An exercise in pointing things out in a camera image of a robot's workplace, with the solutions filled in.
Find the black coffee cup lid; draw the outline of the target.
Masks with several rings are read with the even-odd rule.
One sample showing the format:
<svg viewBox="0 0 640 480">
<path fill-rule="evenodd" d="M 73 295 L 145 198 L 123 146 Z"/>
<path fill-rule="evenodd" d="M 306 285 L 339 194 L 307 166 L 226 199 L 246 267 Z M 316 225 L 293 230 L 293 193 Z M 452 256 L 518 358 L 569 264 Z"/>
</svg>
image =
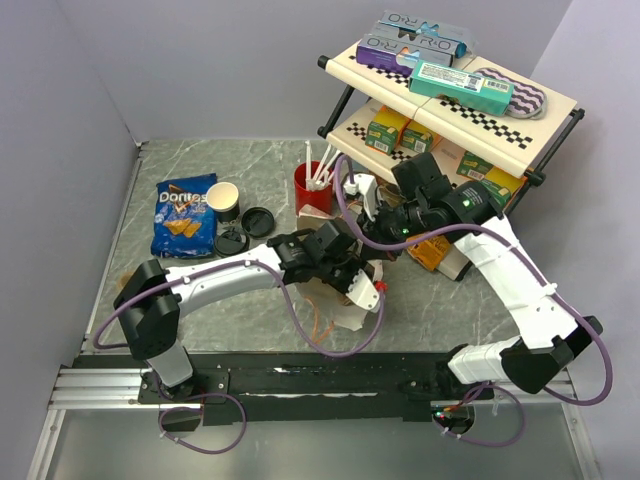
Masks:
<svg viewBox="0 0 640 480">
<path fill-rule="evenodd" d="M 249 245 L 250 239 L 242 229 L 229 228 L 216 236 L 214 252 L 222 258 L 227 258 L 248 251 Z"/>
<path fill-rule="evenodd" d="M 252 238 L 260 239 L 271 234 L 276 226 L 272 212 L 264 207 L 251 207 L 241 218 L 241 227 Z"/>
</svg>

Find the paper coffee cup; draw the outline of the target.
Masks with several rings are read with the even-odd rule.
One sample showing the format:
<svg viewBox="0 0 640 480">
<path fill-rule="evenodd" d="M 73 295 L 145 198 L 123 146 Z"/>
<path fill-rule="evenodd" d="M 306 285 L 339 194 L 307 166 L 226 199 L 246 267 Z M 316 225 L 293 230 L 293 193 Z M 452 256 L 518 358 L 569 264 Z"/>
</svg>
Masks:
<svg viewBox="0 0 640 480">
<path fill-rule="evenodd" d="M 221 224 L 235 223 L 240 216 L 239 190 L 230 182 L 218 182 L 206 193 L 206 203 Z"/>
</svg>

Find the brown paper takeout bag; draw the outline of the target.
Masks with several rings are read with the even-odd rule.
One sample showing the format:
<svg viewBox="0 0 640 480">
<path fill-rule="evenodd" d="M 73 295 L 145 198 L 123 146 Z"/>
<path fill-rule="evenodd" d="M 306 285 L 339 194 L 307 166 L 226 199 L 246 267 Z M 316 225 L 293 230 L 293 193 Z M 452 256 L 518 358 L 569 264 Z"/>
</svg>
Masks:
<svg viewBox="0 0 640 480">
<path fill-rule="evenodd" d="M 330 219 L 333 219 L 331 214 L 306 204 L 297 214 L 296 225 L 299 229 L 319 228 Z M 312 279 L 297 290 L 313 310 L 311 338 L 314 343 L 320 344 L 336 329 L 357 332 L 364 327 L 366 311 L 320 280 Z"/>
</svg>

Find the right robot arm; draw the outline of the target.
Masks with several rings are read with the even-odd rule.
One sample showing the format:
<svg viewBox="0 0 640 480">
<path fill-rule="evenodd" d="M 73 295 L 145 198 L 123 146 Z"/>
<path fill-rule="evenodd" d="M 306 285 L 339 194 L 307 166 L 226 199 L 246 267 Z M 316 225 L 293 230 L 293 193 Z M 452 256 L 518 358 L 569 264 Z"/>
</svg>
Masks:
<svg viewBox="0 0 640 480">
<path fill-rule="evenodd" d="M 345 219 L 362 241 L 363 253 L 384 258 L 444 237 L 482 274 L 518 328 L 509 340 L 462 346 L 452 353 L 436 376 L 444 396 L 459 398 L 471 384 L 498 381 L 509 381 L 530 394 L 547 391 L 589 345 L 604 346 L 601 323 L 560 297 L 483 183 L 453 185 L 430 153 L 396 165 L 392 175 L 404 199 L 396 206 L 380 198 L 372 175 L 350 172 L 335 184 L 342 211 L 347 209 L 347 196 L 362 200 L 360 216 Z"/>
</svg>

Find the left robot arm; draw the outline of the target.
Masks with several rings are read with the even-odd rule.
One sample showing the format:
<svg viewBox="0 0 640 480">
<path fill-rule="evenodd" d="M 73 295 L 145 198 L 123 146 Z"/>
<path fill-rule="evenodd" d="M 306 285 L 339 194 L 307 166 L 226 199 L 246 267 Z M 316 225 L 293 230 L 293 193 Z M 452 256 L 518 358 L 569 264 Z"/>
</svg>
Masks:
<svg viewBox="0 0 640 480">
<path fill-rule="evenodd" d="M 373 268 L 355 252 L 355 244 L 348 225 L 337 219 L 195 266 L 164 268 L 150 260 L 116 297 L 114 314 L 132 357 L 151 367 L 172 400 L 184 402 L 195 395 L 198 378 L 178 339 L 178 325 L 200 308 L 254 290 L 284 290 L 318 279 L 355 306 L 380 313 Z"/>
</svg>

